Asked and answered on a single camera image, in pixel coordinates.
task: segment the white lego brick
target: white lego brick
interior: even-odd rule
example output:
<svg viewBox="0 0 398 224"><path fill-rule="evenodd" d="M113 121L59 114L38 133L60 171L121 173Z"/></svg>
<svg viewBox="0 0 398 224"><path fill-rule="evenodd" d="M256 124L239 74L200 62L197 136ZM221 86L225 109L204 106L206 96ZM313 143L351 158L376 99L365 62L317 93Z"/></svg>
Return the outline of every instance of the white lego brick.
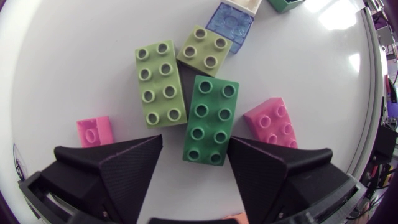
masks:
<svg viewBox="0 0 398 224"><path fill-rule="evenodd" d="M221 2L254 17L259 9L261 0L221 0Z"/></svg>

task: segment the white table surface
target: white table surface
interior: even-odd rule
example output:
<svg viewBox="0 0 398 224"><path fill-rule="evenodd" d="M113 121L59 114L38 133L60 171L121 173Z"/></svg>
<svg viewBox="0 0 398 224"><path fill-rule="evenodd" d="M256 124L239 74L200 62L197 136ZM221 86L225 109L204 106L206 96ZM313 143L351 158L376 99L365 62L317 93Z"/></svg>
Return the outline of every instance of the white table surface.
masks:
<svg viewBox="0 0 398 224"><path fill-rule="evenodd" d="M116 141L163 134L139 223L243 211L228 159L223 167L184 162L186 125L145 128L135 76L134 49L167 39L179 49L195 24L206 26L218 1L30 4L7 1L0 13L0 190L22 223L34 217L17 188L12 140L31 175L55 160L55 146L80 146L77 120L104 115ZM242 114L281 96L299 148L333 149L332 163L346 172L369 101L362 7L360 0L307 0L278 14L263 1L242 49L228 56L216 76L240 84L233 135L252 138Z"/></svg>

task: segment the toy brick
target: toy brick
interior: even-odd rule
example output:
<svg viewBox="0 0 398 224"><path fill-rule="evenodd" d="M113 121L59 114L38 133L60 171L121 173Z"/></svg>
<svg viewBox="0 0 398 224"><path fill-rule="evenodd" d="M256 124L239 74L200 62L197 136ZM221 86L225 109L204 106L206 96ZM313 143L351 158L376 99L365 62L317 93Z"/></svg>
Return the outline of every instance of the toy brick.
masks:
<svg viewBox="0 0 398 224"><path fill-rule="evenodd" d="M297 148L293 126L282 98L270 98L243 116L258 141Z"/></svg>
<svg viewBox="0 0 398 224"><path fill-rule="evenodd" d="M272 7L279 12L287 12L291 9L294 9L299 4L303 3L304 0L268 0L271 3Z"/></svg>
<svg viewBox="0 0 398 224"><path fill-rule="evenodd" d="M76 124L82 147L103 146L114 142L109 116L81 120Z"/></svg>
<svg viewBox="0 0 398 224"><path fill-rule="evenodd" d="M221 3L207 23L206 29L232 41L229 51L236 54L242 47L253 20L249 14Z"/></svg>
<svg viewBox="0 0 398 224"><path fill-rule="evenodd" d="M254 17L259 9L261 0L221 0L221 2Z"/></svg>
<svg viewBox="0 0 398 224"><path fill-rule="evenodd" d="M222 166L239 84L197 75L193 87L183 160Z"/></svg>
<svg viewBox="0 0 398 224"><path fill-rule="evenodd" d="M232 46L232 41L200 26L195 26L177 60L215 77Z"/></svg>
<svg viewBox="0 0 398 224"><path fill-rule="evenodd" d="M173 42L136 49L136 70L147 128L185 124L187 113Z"/></svg>

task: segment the lime green lego brick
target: lime green lego brick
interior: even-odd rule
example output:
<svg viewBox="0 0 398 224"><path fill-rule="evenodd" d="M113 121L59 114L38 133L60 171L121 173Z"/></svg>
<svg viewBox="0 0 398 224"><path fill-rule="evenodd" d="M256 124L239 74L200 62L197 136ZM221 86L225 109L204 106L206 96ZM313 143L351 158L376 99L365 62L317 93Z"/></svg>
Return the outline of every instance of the lime green lego brick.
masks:
<svg viewBox="0 0 398 224"><path fill-rule="evenodd" d="M231 46L232 41L208 29L195 26L178 53L177 60L215 77Z"/></svg>
<svg viewBox="0 0 398 224"><path fill-rule="evenodd" d="M299 4L303 3L304 0L268 0L271 5L274 7L276 11L279 13L283 13L286 11L289 11L291 9L294 9L297 7Z"/></svg>
<svg viewBox="0 0 398 224"><path fill-rule="evenodd" d="M185 124L187 114L173 42L136 49L136 71L147 128Z"/></svg>
<svg viewBox="0 0 398 224"><path fill-rule="evenodd" d="M183 160L222 166L235 114L239 84L197 75Z"/></svg>

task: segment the clear blue brick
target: clear blue brick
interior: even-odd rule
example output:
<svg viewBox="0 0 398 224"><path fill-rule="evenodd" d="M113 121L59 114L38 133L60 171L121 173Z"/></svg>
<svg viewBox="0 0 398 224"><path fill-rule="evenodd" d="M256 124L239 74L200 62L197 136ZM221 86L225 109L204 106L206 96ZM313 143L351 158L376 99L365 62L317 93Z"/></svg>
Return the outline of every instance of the clear blue brick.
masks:
<svg viewBox="0 0 398 224"><path fill-rule="evenodd" d="M242 47L254 18L221 3L207 23L206 29L222 35L233 42L230 52L236 54Z"/></svg>

